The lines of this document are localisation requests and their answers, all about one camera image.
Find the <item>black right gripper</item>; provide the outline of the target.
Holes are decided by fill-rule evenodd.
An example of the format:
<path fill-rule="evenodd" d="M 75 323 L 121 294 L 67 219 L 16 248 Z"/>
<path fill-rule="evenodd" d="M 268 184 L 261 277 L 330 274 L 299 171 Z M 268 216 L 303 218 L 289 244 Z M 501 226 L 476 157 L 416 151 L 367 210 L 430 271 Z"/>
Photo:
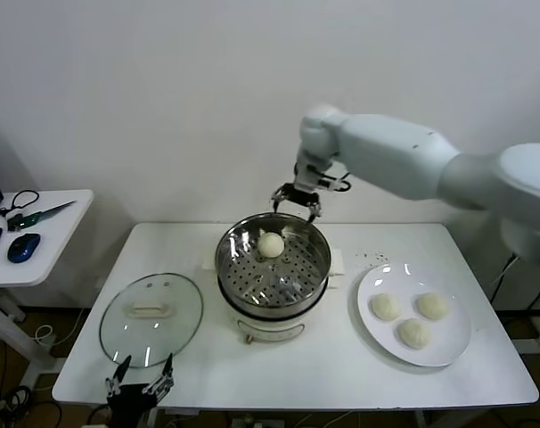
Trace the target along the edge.
<path fill-rule="evenodd" d="M 277 213 L 280 204 L 287 201 L 308 208 L 308 223 L 313 223 L 322 216 L 322 205 L 317 193 L 299 190 L 293 183 L 281 185 L 271 196 L 273 212 Z"/>

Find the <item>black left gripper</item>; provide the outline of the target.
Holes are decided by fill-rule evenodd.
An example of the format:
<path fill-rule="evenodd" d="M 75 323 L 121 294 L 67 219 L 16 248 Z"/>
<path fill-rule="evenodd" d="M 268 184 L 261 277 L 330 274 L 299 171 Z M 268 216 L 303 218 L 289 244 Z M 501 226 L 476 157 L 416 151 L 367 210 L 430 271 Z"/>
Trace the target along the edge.
<path fill-rule="evenodd" d="M 160 376 L 155 381 L 148 385 L 137 383 L 121 386 L 131 359 L 132 357 L 128 355 L 116 367 L 113 376 L 105 379 L 110 408 L 107 426 L 110 428 L 136 428 L 143 414 L 158 405 L 157 397 L 165 397 L 175 384 L 173 354 L 170 353 Z"/>

